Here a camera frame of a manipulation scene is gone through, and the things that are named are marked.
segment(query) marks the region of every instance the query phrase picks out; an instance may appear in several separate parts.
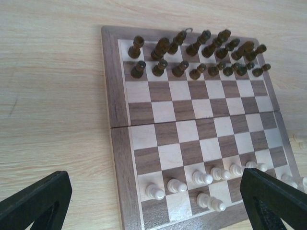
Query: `chessboard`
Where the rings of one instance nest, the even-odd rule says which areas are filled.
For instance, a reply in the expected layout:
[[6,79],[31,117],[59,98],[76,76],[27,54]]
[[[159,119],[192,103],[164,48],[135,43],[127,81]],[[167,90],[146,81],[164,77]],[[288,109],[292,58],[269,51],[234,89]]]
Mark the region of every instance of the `chessboard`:
[[[118,198],[123,229],[220,229],[247,219],[239,191],[241,176],[197,185],[195,171],[229,170],[233,164],[264,163],[266,173],[280,179],[285,173],[299,177],[289,138],[283,123],[269,73],[254,77],[252,70],[243,76],[236,72],[215,77],[205,71],[197,80],[189,72],[203,63],[207,67],[219,60],[214,54],[204,58],[201,50],[217,35],[201,45],[198,55],[186,53],[198,33],[188,33],[174,55],[166,53],[164,73],[156,77],[152,68],[158,63],[151,52],[158,40],[170,40],[178,32],[104,26],[102,45],[105,62],[106,97]],[[128,55],[136,35],[145,42],[138,58]],[[240,44],[259,42],[238,37]],[[140,60],[146,69],[141,78],[131,76]],[[181,61],[189,67],[180,77],[172,68]],[[223,59],[226,66],[235,62],[231,52]],[[253,60],[255,67],[265,64],[262,54]],[[187,190],[172,193],[167,183],[178,179]],[[161,200],[146,194],[148,185],[163,190]],[[197,196],[205,193],[223,201],[222,212],[202,208]]]

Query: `tabletop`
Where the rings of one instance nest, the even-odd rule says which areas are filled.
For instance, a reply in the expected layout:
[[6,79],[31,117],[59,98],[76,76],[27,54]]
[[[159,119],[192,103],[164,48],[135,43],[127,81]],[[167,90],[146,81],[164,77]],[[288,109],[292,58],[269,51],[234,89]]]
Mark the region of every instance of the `tabletop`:
[[[119,229],[106,115],[102,25],[255,37],[301,175],[307,150],[304,0],[0,0],[0,201],[57,170],[71,179],[63,229]],[[248,220],[227,229],[251,229]]]

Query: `black object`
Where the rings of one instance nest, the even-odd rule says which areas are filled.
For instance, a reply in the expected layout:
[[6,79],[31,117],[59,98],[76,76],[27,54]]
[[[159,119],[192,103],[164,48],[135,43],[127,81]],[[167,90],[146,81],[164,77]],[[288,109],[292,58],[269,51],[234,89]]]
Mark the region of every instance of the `black object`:
[[245,169],[240,185],[245,209],[255,230],[307,227],[307,195],[258,169]]
[[71,200],[66,171],[57,171],[0,202],[0,229],[60,230]]

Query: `chess set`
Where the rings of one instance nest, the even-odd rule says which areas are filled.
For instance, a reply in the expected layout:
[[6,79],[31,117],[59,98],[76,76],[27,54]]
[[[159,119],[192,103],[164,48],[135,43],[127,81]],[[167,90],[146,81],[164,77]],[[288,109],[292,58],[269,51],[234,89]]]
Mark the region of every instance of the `chess set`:
[[123,229],[220,229],[248,219],[244,167],[300,178],[255,38],[103,26],[102,46]]

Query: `wooden table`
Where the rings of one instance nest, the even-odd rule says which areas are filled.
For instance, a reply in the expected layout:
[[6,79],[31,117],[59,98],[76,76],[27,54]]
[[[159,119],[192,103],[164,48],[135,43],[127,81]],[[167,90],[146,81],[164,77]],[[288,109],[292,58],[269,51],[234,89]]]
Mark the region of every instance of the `wooden table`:
[[[14,0],[0,3],[0,200],[56,170],[73,188],[63,229],[118,229],[100,28],[104,24],[256,37],[301,175],[307,151],[306,1]],[[244,221],[228,229],[250,229]]]

